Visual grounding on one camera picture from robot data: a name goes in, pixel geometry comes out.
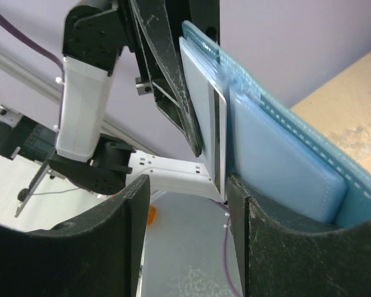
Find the orange translucent container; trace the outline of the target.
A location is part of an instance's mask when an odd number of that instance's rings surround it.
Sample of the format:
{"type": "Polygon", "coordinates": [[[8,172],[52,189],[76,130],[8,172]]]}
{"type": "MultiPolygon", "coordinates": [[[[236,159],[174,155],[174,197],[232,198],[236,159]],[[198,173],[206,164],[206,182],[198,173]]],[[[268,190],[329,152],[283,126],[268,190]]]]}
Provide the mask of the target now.
{"type": "Polygon", "coordinates": [[[156,219],[156,215],[157,215],[156,207],[153,204],[150,204],[148,208],[147,226],[151,226],[153,224],[153,222],[156,219]]]}

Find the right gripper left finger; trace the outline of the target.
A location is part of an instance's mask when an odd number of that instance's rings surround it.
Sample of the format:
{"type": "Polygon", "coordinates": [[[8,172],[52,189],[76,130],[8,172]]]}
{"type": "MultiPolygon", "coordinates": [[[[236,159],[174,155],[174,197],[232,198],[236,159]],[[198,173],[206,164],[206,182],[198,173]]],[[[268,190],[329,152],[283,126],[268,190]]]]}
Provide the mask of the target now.
{"type": "Polygon", "coordinates": [[[143,174],[50,230],[0,225],[0,296],[135,296],[149,204],[143,174]]]}

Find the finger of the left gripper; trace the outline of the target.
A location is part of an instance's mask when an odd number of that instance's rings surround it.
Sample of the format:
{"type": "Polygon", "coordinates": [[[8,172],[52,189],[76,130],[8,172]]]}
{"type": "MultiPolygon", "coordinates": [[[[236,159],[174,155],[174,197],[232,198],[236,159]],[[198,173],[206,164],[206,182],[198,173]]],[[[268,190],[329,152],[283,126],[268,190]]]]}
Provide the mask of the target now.
{"type": "Polygon", "coordinates": [[[196,157],[202,136],[181,61],[182,22],[190,20],[188,1],[131,1],[137,34],[157,108],[185,136],[196,157]]]}
{"type": "Polygon", "coordinates": [[[220,43],[220,1],[190,0],[192,22],[215,43],[220,43]]]}

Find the blue card holder wallet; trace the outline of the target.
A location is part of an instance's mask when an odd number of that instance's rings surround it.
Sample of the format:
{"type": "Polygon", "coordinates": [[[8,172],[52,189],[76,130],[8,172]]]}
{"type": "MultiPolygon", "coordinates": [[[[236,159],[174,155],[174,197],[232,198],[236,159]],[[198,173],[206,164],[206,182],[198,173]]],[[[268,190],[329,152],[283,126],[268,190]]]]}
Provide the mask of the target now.
{"type": "Polygon", "coordinates": [[[227,104],[226,174],[281,205],[347,228],[371,219],[371,175],[274,99],[193,23],[179,39],[185,80],[215,177],[213,85],[227,104]]]}

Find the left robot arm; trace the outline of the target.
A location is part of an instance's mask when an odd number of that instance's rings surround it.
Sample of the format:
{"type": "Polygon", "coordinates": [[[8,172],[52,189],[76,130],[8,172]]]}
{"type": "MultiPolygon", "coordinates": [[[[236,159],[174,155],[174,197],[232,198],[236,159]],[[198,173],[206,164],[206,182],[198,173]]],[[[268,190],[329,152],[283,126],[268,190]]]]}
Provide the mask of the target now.
{"type": "Polygon", "coordinates": [[[131,173],[133,148],[101,132],[117,62],[134,53],[142,89],[185,136],[194,155],[214,168],[214,132],[201,118],[181,61],[185,21],[214,43],[220,40],[218,1],[80,1],[65,20],[64,93],[50,166],[75,185],[115,194],[131,173]]]}

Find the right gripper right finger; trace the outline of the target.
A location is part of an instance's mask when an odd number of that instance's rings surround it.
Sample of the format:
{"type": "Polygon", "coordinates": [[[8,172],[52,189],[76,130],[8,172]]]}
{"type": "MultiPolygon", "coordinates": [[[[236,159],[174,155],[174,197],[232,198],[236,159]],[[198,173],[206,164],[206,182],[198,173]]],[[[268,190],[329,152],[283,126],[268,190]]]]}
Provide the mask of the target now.
{"type": "Polygon", "coordinates": [[[371,220],[337,228],[227,180],[244,296],[371,296],[371,220]]]}

